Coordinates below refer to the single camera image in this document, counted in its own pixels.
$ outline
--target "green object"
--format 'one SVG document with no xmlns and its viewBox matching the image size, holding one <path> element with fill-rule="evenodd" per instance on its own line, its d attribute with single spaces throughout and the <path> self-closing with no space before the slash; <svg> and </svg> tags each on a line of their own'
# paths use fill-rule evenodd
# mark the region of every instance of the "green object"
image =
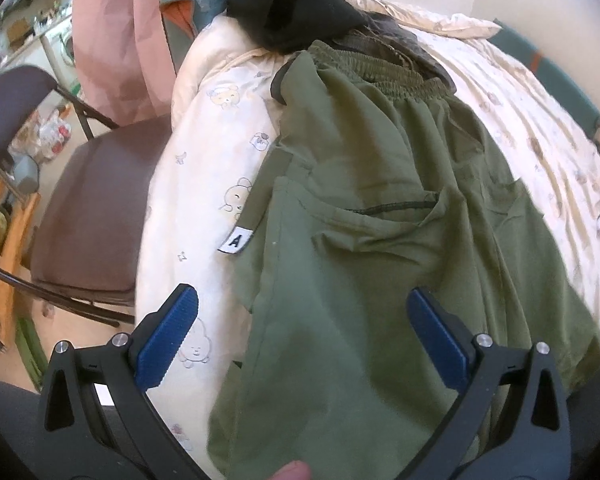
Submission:
<svg viewBox="0 0 600 480">
<path fill-rule="evenodd" d="M 26 317 L 18 317 L 16 323 L 16 346 L 27 374 L 37 391 L 42 389 L 42 379 L 48 365 L 45 351 L 40 344 L 33 321 Z"/>
<path fill-rule="evenodd" d="M 545 58 L 541 52 L 513 28 L 499 20 L 502 30 L 489 39 L 501 51 L 516 58 L 535 74 L 538 81 L 567 110 L 574 121 L 593 139 L 600 129 L 600 110 L 580 87 L 559 66 Z"/>
<path fill-rule="evenodd" d="M 414 286 L 498 344 L 544 340 L 568 388 L 588 378 L 600 364 L 596 323 L 465 104 L 437 79 L 319 41 L 282 95 L 275 149 L 293 157 L 279 176 L 264 162 L 251 195 L 273 179 L 272 198 L 232 256 L 253 323 L 210 420 L 208 451 L 228 480 L 269 478 L 298 459 L 314 480 L 398 475 L 456 396 L 410 327 Z M 501 392 L 468 458 L 503 402 Z"/>
</svg>

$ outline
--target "white sticker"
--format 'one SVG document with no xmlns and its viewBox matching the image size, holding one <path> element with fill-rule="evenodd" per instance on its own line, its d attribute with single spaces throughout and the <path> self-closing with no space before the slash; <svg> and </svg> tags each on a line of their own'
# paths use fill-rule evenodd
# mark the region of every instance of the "white sticker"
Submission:
<svg viewBox="0 0 600 480">
<path fill-rule="evenodd" d="M 253 231 L 249 229 L 234 227 L 234 230 L 231 231 L 231 234 L 224 241 L 224 244 L 220 246 L 218 251 L 228 254 L 239 253 L 250 240 L 251 235 L 253 235 Z"/>
</svg>

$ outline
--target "cartoon bear print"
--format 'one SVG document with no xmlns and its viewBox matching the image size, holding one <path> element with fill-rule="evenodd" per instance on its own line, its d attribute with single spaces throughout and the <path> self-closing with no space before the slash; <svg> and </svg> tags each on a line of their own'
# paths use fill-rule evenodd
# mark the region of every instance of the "cartoon bear print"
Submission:
<svg viewBox="0 0 600 480">
<path fill-rule="evenodd" d="M 191 445 L 191 441 L 189 437 L 182 431 L 182 426 L 179 424 L 174 424 L 169 428 L 171 430 L 171 434 L 176 438 L 176 440 L 180 443 L 184 451 L 191 452 L 193 451 L 193 446 Z"/>
<path fill-rule="evenodd" d="M 235 108 L 240 102 L 237 85 L 219 86 L 206 94 L 211 97 L 211 102 L 221 107 L 222 110 L 228 110 L 231 107 Z"/>
<path fill-rule="evenodd" d="M 251 190 L 251 180 L 242 177 L 238 184 L 231 186 L 224 194 L 224 205 L 220 208 L 229 213 L 235 212 L 235 219 L 240 218 L 242 207 L 244 206 L 247 195 Z"/>
<path fill-rule="evenodd" d="M 211 354 L 211 339 L 206 336 L 206 327 L 197 317 L 178 350 L 178 359 L 185 368 L 195 363 L 208 363 Z"/>
<path fill-rule="evenodd" d="M 251 139 L 251 145 L 259 152 L 264 152 L 269 147 L 269 136 L 258 132 Z"/>
</svg>

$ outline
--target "bed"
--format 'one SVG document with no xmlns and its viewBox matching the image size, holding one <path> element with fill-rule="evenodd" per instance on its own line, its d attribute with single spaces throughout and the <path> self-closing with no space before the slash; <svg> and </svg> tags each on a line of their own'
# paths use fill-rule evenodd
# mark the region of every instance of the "bed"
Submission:
<svg viewBox="0 0 600 480">
<path fill-rule="evenodd" d="M 600 327 L 600 156 L 593 143 L 525 66 L 487 41 L 499 30 L 495 23 L 381 0 L 347 1 L 393 16 L 448 71 L 456 96 L 482 120 L 528 189 L 571 285 Z M 180 282 L 203 287 L 204 294 L 199 318 L 149 396 L 212 478 L 222 475 L 206 453 L 209 414 L 250 330 L 250 315 L 232 293 L 231 261 L 218 248 L 279 134 L 283 107 L 270 85 L 287 60 L 259 48 L 235 20 L 217 16 L 178 73 L 173 136 L 150 187 L 137 322 Z M 238 156 L 245 144 L 250 155 Z"/>
</svg>

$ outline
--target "pink fabric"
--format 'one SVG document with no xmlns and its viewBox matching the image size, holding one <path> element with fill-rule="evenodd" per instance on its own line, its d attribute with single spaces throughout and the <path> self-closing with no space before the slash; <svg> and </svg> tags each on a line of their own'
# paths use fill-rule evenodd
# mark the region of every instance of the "pink fabric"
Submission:
<svg viewBox="0 0 600 480">
<path fill-rule="evenodd" d="M 119 124 L 168 113 L 175 72 L 160 0 L 74 0 L 74 53 L 87 102 Z"/>
</svg>

